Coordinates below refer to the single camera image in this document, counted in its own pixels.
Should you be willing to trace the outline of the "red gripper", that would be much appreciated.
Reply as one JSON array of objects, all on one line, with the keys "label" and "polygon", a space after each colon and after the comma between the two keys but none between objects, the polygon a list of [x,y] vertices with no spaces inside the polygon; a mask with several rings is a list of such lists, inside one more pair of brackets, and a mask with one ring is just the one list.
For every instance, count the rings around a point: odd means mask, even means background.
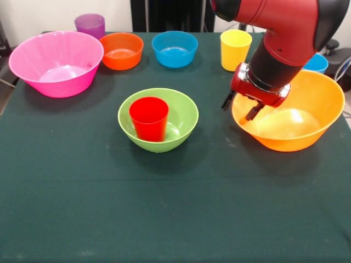
[{"label": "red gripper", "polygon": [[255,85],[252,80],[249,78],[249,64],[242,62],[236,68],[234,76],[231,80],[231,90],[227,97],[225,98],[221,109],[223,111],[228,110],[231,106],[235,93],[239,93],[243,96],[248,97],[251,100],[258,101],[258,104],[251,108],[249,113],[246,115],[245,120],[251,121],[256,115],[260,112],[265,105],[271,107],[280,106],[285,99],[287,98],[291,85],[287,84],[279,89],[278,92],[269,92],[264,89],[261,89]]}]

